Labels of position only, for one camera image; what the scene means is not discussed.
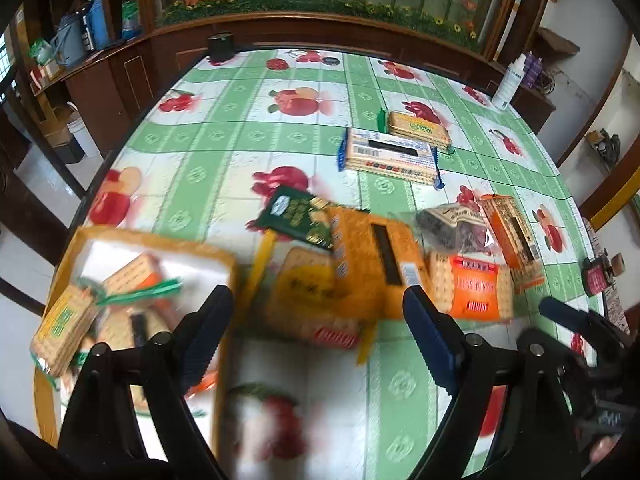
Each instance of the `white bottle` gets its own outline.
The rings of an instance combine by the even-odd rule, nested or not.
[[[507,67],[507,72],[504,73],[500,86],[491,99],[492,104],[498,110],[504,110],[515,95],[524,77],[524,62],[526,60],[527,55],[520,54],[520,57]]]

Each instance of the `metal screw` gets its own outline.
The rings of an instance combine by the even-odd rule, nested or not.
[[[482,344],[482,338],[478,334],[467,334],[465,339],[471,346],[480,346]]]
[[[171,334],[168,332],[158,332],[151,338],[154,345],[166,345],[171,341]]]
[[[539,345],[538,343],[529,345],[529,350],[531,350],[531,353],[537,357],[540,357],[543,353],[545,353],[545,349],[542,348],[542,345]]]
[[[101,356],[102,354],[105,354],[108,349],[109,345],[107,345],[107,343],[96,343],[91,348],[91,355],[95,355],[96,357]]]

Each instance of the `green and white tablecloth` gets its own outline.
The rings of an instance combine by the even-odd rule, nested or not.
[[[276,168],[298,168],[311,193],[381,215],[455,202],[465,186],[476,194],[516,197],[546,272],[545,285],[515,298],[513,321],[460,322],[465,331],[514,348],[522,328],[534,324],[568,345],[572,334],[537,314],[543,296],[603,313],[602,300],[588,298],[582,287],[579,263],[593,251],[580,213],[544,147],[511,107],[498,111],[481,92],[423,70],[289,49],[242,52],[219,65],[204,59],[174,89],[140,123],[113,165],[143,174],[120,226],[215,244],[249,266],[260,233],[245,224],[264,205],[260,184]],[[184,92],[192,96],[182,105],[162,104]],[[287,105],[293,94],[314,103],[294,109]],[[380,108],[429,109],[440,119],[455,146],[455,154],[439,155],[443,190],[338,172],[335,154],[345,126],[377,130]],[[550,215],[561,250],[545,242],[538,210]],[[276,472],[279,478],[405,478],[449,402],[404,322],[382,323],[369,362],[360,368],[346,352],[268,338],[239,338],[234,348],[230,386],[277,386],[299,400],[301,415],[323,435],[322,444],[290,461],[238,465],[229,450],[225,468],[236,478]],[[593,359],[590,348],[586,355]],[[490,440],[478,441],[469,471],[481,467]]]

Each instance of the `dark green snack bag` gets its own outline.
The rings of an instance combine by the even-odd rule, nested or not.
[[[324,208],[333,205],[306,191],[278,186],[255,220],[255,226],[331,250],[331,224]]]

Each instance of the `tiled floor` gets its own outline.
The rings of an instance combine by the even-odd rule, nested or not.
[[[85,157],[68,168],[88,187],[101,163],[100,156]],[[16,173],[65,225],[71,224],[80,201],[37,148],[30,150]],[[2,226],[0,229],[0,276],[44,303],[53,266]],[[29,342],[40,318],[4,296],[0,296],[0,315],[0,407],[8,418],[37,434]]]

